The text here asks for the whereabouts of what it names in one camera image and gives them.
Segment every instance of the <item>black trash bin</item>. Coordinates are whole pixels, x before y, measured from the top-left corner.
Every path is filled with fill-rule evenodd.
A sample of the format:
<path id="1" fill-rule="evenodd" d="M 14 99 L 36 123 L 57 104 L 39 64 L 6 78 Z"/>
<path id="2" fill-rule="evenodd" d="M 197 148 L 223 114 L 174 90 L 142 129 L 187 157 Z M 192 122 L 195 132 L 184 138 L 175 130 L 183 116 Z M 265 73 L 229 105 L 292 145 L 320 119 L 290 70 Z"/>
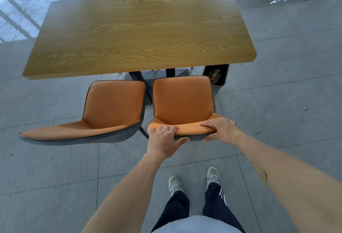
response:
<path id="1" fill-rule="evenodd" d="M 213 69 L 220 69 L 221 70 L 220 71 L 221 76 L 218 79 L 217 83 L 214 85 L 211 85 L 211 87 L 213 89 L 213 93 L 214 93 L 214 95 L 216 95 L 218 93 L 218 91 L 221 89 L 221 87 L 224 86 L 226 83 L 229 64 L 205 66 L 202 75 L 209 76 L 209 72 L 212 71 Z"/>

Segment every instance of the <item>navy blue pants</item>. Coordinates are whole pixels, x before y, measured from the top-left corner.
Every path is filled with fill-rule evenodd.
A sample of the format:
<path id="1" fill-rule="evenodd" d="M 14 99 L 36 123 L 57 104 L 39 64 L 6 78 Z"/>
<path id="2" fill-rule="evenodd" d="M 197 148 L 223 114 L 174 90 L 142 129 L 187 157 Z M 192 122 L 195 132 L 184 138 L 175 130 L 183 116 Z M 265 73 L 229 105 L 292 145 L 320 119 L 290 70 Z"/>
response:
<path id="1" fill-rule="evenodd" d="M 217 219 L 246 233 L 226 204 L 226 199 L 218 183 L 210 183 L 205 196 L 203 216 Z M 176 191 L 170 198 L 152 232 L 169 222 L 189 217 L 190 201 L 182 191 Z"/>

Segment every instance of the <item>wooden tabletop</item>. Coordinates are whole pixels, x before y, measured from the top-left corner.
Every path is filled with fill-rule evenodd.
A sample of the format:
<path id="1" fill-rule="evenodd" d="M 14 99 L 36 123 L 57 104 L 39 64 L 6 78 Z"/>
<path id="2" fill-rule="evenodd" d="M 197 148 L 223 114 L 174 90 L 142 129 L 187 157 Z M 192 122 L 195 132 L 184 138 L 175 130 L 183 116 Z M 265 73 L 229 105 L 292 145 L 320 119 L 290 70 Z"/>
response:
<path id="1" fill-rule="evenodd" d="M 23 76 L 44 79 L 252 62 L 235 0 L 52 2 Z"/>

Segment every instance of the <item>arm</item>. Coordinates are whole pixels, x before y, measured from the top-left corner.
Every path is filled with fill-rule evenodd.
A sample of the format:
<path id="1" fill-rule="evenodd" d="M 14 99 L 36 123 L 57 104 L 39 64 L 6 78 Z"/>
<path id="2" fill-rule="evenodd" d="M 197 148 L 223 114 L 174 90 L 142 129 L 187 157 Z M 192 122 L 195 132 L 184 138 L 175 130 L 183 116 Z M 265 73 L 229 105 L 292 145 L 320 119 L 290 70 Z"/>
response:
<path id="1" fill-rule="evenodd" d="M 107 195 L 83 233 L 140 232 L 151 199 L 153 181 L 164 159 L 171 157 L 189 138 L 174 141 L 177 126 L 150 130 L 147 153 Z"/>
<path id="2" fill-rule="evenodd" d="M 300 232 L 342 232 L 342 183 L 242 133 L 228 119 L 212 119 L 202 125 L 217 130 L 203 141 L 233 142 L 241 149 Z"/>

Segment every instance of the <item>orange leather chair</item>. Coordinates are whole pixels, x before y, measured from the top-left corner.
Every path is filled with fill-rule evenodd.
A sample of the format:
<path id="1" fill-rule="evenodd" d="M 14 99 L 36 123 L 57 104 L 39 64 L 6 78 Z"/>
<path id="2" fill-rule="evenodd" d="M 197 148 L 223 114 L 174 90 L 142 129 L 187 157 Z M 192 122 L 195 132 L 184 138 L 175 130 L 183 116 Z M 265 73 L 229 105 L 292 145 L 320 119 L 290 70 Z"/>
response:
<path id="1" fill-rule="evenodd" d="M 157 129 L 168 124 L 178 125 L 175 138 L 202 140 L 216 132 L 200 126 L 201 122 L 219 118 L 215 113 L 214 95 L 207 76 L 179 76 L 156 79 L 153 83 L 154 118 L 148 125 Z"/>
<path id="2" fill-rule="evenodd" d="M 132 80 L 96 81 L 88 90 L 80 121 L 31 129 L 19 134 L 23 141 L 38 145 L 116 143 L 138 130 L 145 113 L 145 83 Z"/>

